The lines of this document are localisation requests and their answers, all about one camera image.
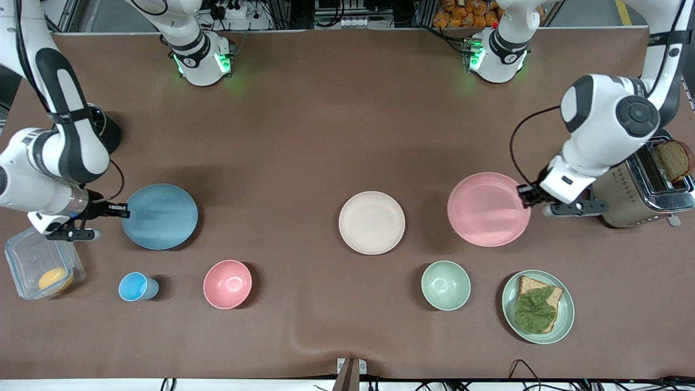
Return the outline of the green lettuce leaf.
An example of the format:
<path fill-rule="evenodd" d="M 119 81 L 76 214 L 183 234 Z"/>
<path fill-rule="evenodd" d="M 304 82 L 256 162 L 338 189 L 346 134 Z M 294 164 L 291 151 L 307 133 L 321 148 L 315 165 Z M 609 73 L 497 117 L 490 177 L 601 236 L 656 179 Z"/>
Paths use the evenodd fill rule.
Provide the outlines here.
<path fill-rule="evenodd" d="M 548 303 L 553 286 L 530 289 L 519 295 L 514 304 L 514 322 L 524 332 L 543 334 L 558 316 L 558 310 Z"/>

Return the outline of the green plate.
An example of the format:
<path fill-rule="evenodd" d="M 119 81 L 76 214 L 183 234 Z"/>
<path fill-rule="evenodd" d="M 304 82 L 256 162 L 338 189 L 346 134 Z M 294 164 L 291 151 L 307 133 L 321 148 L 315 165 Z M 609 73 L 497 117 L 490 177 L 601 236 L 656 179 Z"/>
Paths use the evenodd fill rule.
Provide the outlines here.
<path fill-rule="evenodd" d="M 530 278 L 561 290 L 558 303 L 554 305 L 558 310 L 558 316 L 548 332 L 533 334 L 524 331 L 514 320 L 514 303 L 518 295 L 521 294 L 521 280 L 523 278 Z M 575 321 L 575 305 L 567 287 L 554 275 L 543 270 L 523 270 L 508 278 L 502 290 L 501 309 L 507 324 L 515 334 L 534 344 L 548 345 L 562 340 L 571 331 Z"/>

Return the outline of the pink bowl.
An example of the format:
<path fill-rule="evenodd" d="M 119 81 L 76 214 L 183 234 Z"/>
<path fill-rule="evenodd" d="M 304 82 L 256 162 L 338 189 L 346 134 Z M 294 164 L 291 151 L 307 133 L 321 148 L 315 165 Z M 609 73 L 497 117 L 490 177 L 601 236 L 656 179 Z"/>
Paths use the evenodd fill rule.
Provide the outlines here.
<path fill-rule="evenodd" d="M 206 273 L 202 290 L 207 302 L 221 310 L 229 310 L 243 304 L 252 288 L 248 267 L 236 260 L 224 260 Z"/>

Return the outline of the beige chrome toaster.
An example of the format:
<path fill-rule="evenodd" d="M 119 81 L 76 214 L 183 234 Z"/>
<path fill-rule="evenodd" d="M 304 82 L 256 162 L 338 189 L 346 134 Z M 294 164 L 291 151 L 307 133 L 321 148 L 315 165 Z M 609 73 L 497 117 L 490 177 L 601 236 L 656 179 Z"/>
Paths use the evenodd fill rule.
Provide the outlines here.
<path fill-rule="evenodd" d="M 597 198 L 610 205 L 601 215 L 605 225 L 625 229 L 666 220 L 675 228 L 681 224 L 680 213 L 695 210 L 695 171 L 672 183 L 655 154 L 655 147 L 669 140 L 675 139 L 658 130 L 635 154 L 596 180 Z"/>

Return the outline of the beige plate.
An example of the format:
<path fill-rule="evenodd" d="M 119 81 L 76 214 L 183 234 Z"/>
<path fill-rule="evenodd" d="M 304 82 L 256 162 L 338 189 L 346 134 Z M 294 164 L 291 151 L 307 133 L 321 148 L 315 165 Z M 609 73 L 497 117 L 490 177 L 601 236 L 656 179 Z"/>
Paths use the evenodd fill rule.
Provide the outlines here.
<path fill-rule="evenodd" d="M 390 195 L 365 191 L 348 199 L 338 215 L 338 231 L 352 250 L 363 255 L 382 255 L 401 242 L 406 216 Z"/>

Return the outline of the clear plastic container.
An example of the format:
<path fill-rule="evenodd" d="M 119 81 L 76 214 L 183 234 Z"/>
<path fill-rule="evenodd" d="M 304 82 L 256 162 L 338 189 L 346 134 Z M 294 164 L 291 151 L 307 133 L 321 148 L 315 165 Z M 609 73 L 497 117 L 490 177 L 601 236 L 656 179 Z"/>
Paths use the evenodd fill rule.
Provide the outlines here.
<path fill-rule="evenodd" d="M 85 269 L 73 243 L 49 241 L 33 227 L 7 240 L 4 253 L 16 290 L 25 300 L 54 297 L 85 279 Z M 39 279 L 57 267 L 72 270 L 72 284 L 59 292 L 41 290 Z"/>

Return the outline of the blue plate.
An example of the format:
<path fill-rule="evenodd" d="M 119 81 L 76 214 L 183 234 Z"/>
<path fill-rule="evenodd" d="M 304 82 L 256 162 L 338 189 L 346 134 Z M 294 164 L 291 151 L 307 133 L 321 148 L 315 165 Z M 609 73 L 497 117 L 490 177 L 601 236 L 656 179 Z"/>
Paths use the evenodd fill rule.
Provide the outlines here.
<path fill-rule="evenodd" d="M 125 235 L 139 247 L 168 250 L 186 242 L 198 226 L 199 211 L 183 188 L 148 185 L 127 200 L 129 218 L 122 220 Z"/>

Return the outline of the brown bread slice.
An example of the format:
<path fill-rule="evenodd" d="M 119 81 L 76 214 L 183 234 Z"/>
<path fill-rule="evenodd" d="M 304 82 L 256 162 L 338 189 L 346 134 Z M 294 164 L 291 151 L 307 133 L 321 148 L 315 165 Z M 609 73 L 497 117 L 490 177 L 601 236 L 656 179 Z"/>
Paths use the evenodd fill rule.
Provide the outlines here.
<path fill-rule="evenodd" d="M 545 282 L 538 281 L 538 280 L 536 280 L 536 279 L 534 279 L 534 278 L 529 278 L 529 277 L 527 277 L 527 276 L 522 276 L 522 277 L 520 277 L 519 292 L 518 292 L 517 298 L 519 297 L 519 295 L 521 295 L 521 294 L 523 294 L 523 293 L 529 291 L 530 289 L 541 288 L 541 287 L 548 287 L 548 286 L 553 286 L 553 285 L 550 285 L 550 284 L 545 283 Z M 553 286 L 553 287 L 554 287 L 554 292 L 553 292 L 553 294 L 551 295 L 551 297 L 548 298 L 547 302 L 548 302 L 550 305 L 553 305 L 553 307 L 554 307 L 555 309 L 557 309 L 557 310 L 558 310 L 558 313 L 559 313 L 559 300 L 561 299 L 561 297 L 563 297 L 564 290 L 561 289 L 560 287 L 557 287 L 557 286 Z M 557 321 L 557 319 L 558 319 L 558 316 L 557 316 L 556 319 L 551 323 L 551 326 L 546 330 L 546 333 L 543 333 L 543 334 L 547 334 L 547 333 L 549 333 L 549 332 L 553 329 L 554 323 Z"/>

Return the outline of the blue cup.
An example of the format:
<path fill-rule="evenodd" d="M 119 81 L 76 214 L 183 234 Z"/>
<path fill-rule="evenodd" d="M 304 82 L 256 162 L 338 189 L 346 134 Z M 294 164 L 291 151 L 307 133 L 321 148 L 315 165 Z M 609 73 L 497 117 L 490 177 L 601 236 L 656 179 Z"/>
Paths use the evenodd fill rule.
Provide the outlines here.
<path fill-rule="evenodd" d="M 153 299 L 159 292 L 159 283 L 139 272 L 132 272 L 125 275 L 119 285 L 118 294 L 120 299 L 126 302 L 137 300 Z"/>

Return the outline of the pink plate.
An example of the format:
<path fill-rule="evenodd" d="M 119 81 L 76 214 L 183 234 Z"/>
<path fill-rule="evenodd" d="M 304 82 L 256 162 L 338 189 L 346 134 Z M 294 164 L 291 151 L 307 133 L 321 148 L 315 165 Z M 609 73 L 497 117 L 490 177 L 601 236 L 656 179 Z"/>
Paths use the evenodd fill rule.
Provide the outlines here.
<path fill-rule="evenodd" d="M 523 235 L 532 211 L 518 195 L 518 182 L 501 173 L 467 176 L 451 191 L 447 218 L 452 230 L 479 247 L 503 247 Z"/>

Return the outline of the green bowl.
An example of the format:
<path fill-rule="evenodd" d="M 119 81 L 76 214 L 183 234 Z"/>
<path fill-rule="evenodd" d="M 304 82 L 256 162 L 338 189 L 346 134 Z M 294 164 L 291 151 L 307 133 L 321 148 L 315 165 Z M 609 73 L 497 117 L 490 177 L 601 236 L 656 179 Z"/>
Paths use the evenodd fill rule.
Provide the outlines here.
<path fill-rule="evenodd" d="M 459 264 L 440 260 L 426 267 L 420 278 L 420 289 L 434 309 L 458 310 L 471 297 L 471 278 Z"/>

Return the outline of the yellow food piece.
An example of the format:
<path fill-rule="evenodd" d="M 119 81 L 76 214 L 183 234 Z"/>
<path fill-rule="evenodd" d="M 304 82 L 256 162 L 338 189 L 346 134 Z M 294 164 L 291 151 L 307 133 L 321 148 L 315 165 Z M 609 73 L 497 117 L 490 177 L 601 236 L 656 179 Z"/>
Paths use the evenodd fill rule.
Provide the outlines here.
<path fill-rule="evenodd" d="M 41 290 L 54 290 L 55 292 L 62 291 L 69 287 L 74 280 L 72 270 L 63 267 L 48 270 L 39 279 L 38 287 Z"/>

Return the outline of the orange snack packets pile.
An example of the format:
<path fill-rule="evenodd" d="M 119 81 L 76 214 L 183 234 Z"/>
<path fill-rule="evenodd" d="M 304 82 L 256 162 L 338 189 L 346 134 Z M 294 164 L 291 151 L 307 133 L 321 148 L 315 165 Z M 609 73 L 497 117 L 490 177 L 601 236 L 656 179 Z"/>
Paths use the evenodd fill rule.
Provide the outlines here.
<path fill-rule="evenodd" d="M 454 29 L 496 27 L 504 10 L 494 0 L 439 0 L 432 27 Z"/>

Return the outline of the metal table clamp bracket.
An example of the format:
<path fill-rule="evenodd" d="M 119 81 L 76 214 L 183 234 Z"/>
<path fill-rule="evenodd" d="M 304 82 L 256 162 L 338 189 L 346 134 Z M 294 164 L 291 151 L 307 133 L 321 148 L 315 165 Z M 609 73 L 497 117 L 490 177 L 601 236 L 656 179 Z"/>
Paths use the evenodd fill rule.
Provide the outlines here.
<path fill-rule="evenodd" d="M 338 375 L 332 391 L 360 391 L 361 376 L 367 372 L 367 362 L 363 359 L 338 359 Z"/>

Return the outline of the white power strip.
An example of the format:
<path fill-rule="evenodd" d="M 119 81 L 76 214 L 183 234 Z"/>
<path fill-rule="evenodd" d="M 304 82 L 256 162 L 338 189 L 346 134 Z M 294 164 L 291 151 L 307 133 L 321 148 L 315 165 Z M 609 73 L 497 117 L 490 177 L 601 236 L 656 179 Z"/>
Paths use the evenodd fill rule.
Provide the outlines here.
<path fill-rule="evenodd" d="M 204 0 L 199 24 L 210 30 L 272 30 L 275 22 L 263 0 Z"/>

